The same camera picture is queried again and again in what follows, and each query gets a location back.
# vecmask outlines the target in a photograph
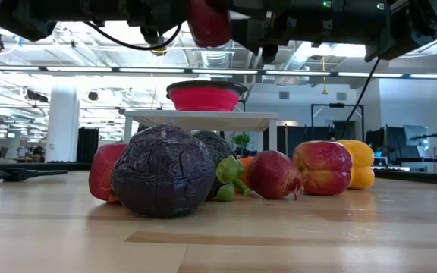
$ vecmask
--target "white column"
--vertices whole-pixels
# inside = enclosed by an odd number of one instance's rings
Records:
[[[269,120],[269,151],[278,150],[278,121]]]
[[[49,132],[45,160],[74,162],[77,159],[80,102],[75,86],[58,83],[50,96]]]

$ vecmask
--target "metal frame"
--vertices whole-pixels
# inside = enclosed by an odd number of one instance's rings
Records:
[[[320,110],[318,110],[315,113],[315,107],[320,106]],[[330,104],[317,104],[317,103],[313,103],[311,105],[311,136],[315,135],[315,117],[325,108],[325,107],[329,107],[329,108],[345,108],[345,107],[350,107],[350,108],[354,108],[355,105],[346,105],[343,103],[330,103]],[[357,110],[355,111],[355,113],[361,118],[362,121],[362,141],[365,142],[365,109],[363,107],[363,105],[358,105],[358,108],[361,110],[361,113],[359,113]]]

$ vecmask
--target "ceiling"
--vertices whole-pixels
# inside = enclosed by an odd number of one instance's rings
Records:
[[[109,22],[102,30],[127,43],[147,46],[139,29],[130,28],[125,22]],[[173,32],[174,30],[170,30],[165,37],[169,37]],[[127,49],[110,42],[87,25],[80,23],[60,23],[49,38],[38,42],[20,39],[3,29],[0,29],[0,34],[4,43],[4,49],[0,51],[0,65],[49,67],[208,67],[282,70],[291,69],[288,64],[293,61],[294,56],[297,56],[295,55],[297,49],[303,45],[301,42],[290,42],[288,46],[279,49],[278,56],[272,64],[265,66],[260,58],[235,42],[230,42],[222,50],[197,48],[187,24],[183,24],[178,38],[167,48],[165,54]],[[302,56],[302,58],[300,69],[311,71],[325,69],[326,71],[368,72],[373,65],[366,64],[363,58],[359,57]],[[383,61],[379,65],[378,72],[437,73],[437,41],[394,61]],[[166,87],[171,83],[197,77],[197,75],[160,77],[161,75],[155,74],[146,77],[63,75],[52,72],[32,74],[0,71],[0,105],[14,106],[0,107],[0,131],[23,128],[25,138],[32,140],[43,138],[48,126],[49,104],[30,101],[26,98],[26,94],[29,91],[35,92],[51,100],[52,86],[57,81],[65,81],[73,83],[79,90],[83,109],[80,117],[81,125],[100,127],[103,139],[119,140],[120,136],[116,132],[123,132],[124,119],[117,110],[111,108],[173,109],[172,102],[166,98]],[[200,75],[200,79],[209,80],[210,77]],[[248,99],[249,103],[253,104],[323,102],[326,98],[321,97],[325,83],[322,77],[234,76],[221,80],[245,83],[252,89]],[[350,100],[351,96],[355,96],[354,90],[363,82],[364,79],[326,78],[327,87],[335,90],[329,99],[336,98],[336,90],[344,90]],[[279,100],[278,93],[285,89],[292,93],[291,99]],[[97,92],[99,99],[90,100],[89,92]],[[21,107],[35,104],[38,105],[37,108]]]

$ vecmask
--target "green stem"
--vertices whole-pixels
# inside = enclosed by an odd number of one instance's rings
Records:
[[[239,189],[239,191],[242,193],[242,196],[249,196],[250,189],[248,186],[246,186],[246,184],[244,184],[244,182],[242,182],[242,180],[233,179],[232,183],[236,188]]]

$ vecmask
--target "bell pepper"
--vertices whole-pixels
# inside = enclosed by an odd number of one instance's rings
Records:
[[[351,184],[348,187],[352,190],[366,190],[376,181],[376,175],[371,168],[374,162],[372,148],[357,140],[339,140],[352,155],[354,166],[352,168]]]
[[[307,194],[334,196],[350,186],[352,158],[340,143],[301,143],[294,150],[293,160],[300,169]]]
[[[228,156],[218,164],[216,175],[218,180],[224,184],[224,186],[220,187],[218,190],[218,201],[232,201],[234,198],[234,187],[238,188],[243,196],[248,196],[250,194],[249,187],[242,182],[244,173],[244,165],[237,161],[237,159],[232,155]]]

